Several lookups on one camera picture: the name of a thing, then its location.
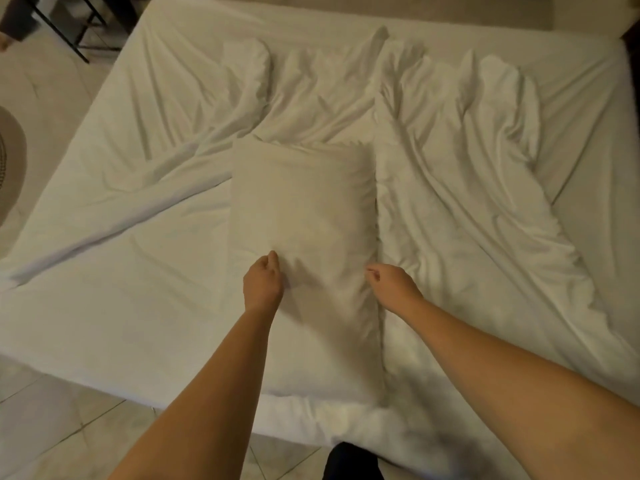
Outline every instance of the person's left hand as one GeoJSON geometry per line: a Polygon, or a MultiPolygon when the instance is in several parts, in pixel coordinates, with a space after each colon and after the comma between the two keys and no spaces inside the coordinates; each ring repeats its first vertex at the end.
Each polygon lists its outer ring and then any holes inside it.
{"type": "Polygon", "coordinates": [[[275,315],[284,293],[280,261],[276,251],[258,259],[244,275],[244,309],[275,315]]]}

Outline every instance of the pillow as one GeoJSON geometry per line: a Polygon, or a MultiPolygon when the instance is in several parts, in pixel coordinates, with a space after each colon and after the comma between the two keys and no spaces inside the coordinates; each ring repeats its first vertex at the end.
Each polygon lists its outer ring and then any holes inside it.
{"type": "Polygon", "coordinates": [[[276,250],[286,275],[263,393],[383,399],[378,304],[364,279],[377,236],[367,147],[236,142],[224,317],[244,312],[243,276],[260,256],[276,250]]]}

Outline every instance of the forearm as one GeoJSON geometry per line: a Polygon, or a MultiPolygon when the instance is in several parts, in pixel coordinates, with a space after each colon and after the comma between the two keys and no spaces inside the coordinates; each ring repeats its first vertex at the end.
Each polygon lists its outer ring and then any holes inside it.
{"type": "Polygon", "coordinates": [[[239,478],[274,313],[252,311],[240,317],[109,480],[239,478]]]}
{"type": "Polygon", "coordinates": [[[629,450],[630,445],[640,448],[638,408],[425,300],[407,310],[406,322],[533,478],[601,479],[606,474],[626,479],[640,474],[640,463],[629,450]]]}

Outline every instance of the wrinkled sheet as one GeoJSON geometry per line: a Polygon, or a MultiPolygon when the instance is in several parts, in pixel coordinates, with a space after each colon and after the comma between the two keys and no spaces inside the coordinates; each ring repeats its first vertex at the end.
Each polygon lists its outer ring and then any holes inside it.
{"type": "MultiPolygon", "coordinates": [[[[609,327],[532,173],[532,80],[491,55],[440,62],[384,29],[319,50],[229,43],[207,68],[210,104],[188,108],[199,131],[186,143],[155,159],[143,148],[63,161],[59,198],[38,204],[0,265],[0,351],[166,406],[211,354],[232,140],[362,141],[376,154],[382,260],[467,322],[638,401],[637,352],[609,327]]],[[[254,431],[350,441],[434,476],[526,478],[419,339],[382,319],[388,407],[263,395],[254,431]]]]}

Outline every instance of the wall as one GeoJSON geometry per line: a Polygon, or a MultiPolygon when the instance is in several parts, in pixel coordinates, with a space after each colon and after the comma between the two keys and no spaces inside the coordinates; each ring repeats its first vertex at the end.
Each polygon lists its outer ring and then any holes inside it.
{"type": "Polygon", "coordinates": [[[555,30],[620,37],[638,19],[628,0],[554,0],[555,30]]]}

